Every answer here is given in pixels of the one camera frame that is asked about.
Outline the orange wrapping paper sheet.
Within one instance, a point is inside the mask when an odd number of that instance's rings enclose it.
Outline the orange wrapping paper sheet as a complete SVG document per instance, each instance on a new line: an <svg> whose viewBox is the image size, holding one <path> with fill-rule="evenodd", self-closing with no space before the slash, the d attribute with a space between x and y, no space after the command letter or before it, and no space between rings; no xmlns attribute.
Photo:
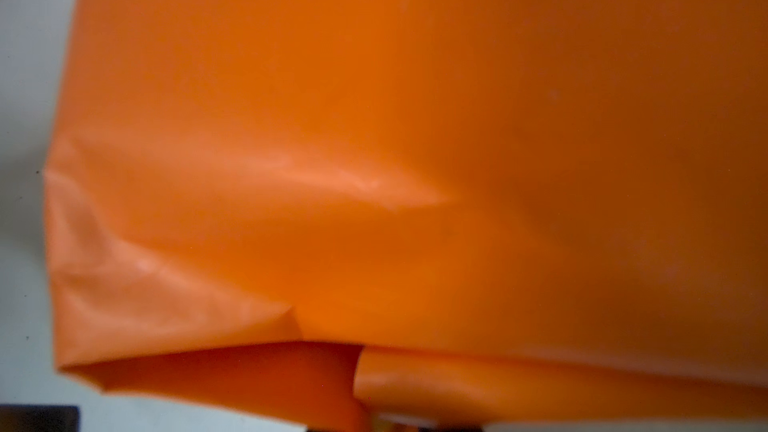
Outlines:
<svg viewBox="0 0 768 432"><path fill-rule="evenodd" d="M77 0L44 189L105 392L767 415L767 0Z"/></svg>

